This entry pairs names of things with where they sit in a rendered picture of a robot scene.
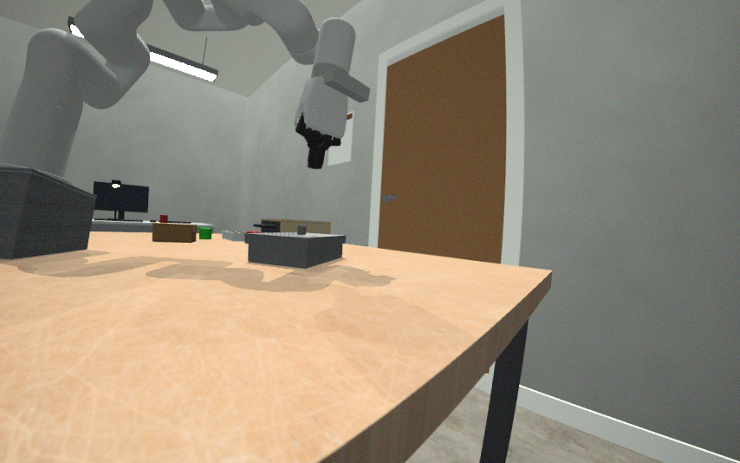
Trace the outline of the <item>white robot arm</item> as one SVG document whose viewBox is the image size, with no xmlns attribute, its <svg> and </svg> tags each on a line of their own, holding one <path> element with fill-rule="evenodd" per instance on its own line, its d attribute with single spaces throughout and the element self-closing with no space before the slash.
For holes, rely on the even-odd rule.
<svg viewBox="0 0 740 463">
<path fill-rule="evenodd" d="M 232 31 L 266 22 L 296 62 L 314 64 L 311 78 L 323 76 L 329 87 L 368 101 L 370 88 L 349 75 L 355 31 L 344 19 L 329 18 L 317 29 L 302 0 L 163 2 L 189 31 Z M 42 29 L 32 36 L 0 140 L 0 166 L 33 168 L 72 185 L 64 176 L 83 102 L 110 108 L 146 72 L 151 54 L 137 28 L 152 7 L 153 0 L 89 0 L 77 11 L 75 27 L 105 64 L 63 30 Z"/>
</svg>

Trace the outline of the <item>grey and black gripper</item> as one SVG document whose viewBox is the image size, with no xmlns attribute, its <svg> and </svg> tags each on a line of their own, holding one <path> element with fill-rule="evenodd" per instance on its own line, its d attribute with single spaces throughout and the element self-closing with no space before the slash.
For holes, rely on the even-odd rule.
<svg viewBox="0 0 740 463">
<path fill-rule="evenodd" d="M 308 143 L 313 169 L 322 168 L 325 150 L 341 145 L 347 123 L 347 96 L 323 83 L 323 76 L 306 80 L 295 112 L 295 130 Z"/>
</svg>

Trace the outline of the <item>brown cardboard box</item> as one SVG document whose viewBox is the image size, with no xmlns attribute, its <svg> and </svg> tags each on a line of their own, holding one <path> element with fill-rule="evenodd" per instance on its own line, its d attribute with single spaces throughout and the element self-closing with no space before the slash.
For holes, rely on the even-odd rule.
<svg viewBox="0 0 740 463">
<path fill-rule="evenodd" d="M 153 242 L 192 243 L 196 236 L 197 225 L 153 223 Z"/>
</svg>

